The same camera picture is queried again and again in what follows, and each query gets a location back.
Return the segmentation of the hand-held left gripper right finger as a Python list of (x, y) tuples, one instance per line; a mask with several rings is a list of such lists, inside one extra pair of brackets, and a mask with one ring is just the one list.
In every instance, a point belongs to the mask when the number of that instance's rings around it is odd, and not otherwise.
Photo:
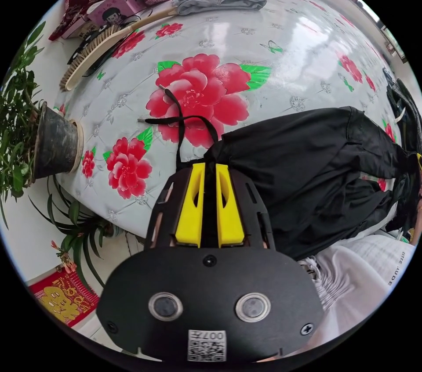
[(216, 164), (215, 178), (218, 245), (241, 246), (245, 235), (228, 166)]

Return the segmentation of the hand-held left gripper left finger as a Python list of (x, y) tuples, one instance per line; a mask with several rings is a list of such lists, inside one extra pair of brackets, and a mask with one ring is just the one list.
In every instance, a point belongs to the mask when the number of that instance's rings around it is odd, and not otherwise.
[(175, 239), (180, 245), (200, 246), (204, 210), (205, 163), (195, 163), (190, 169), (188, 179)]

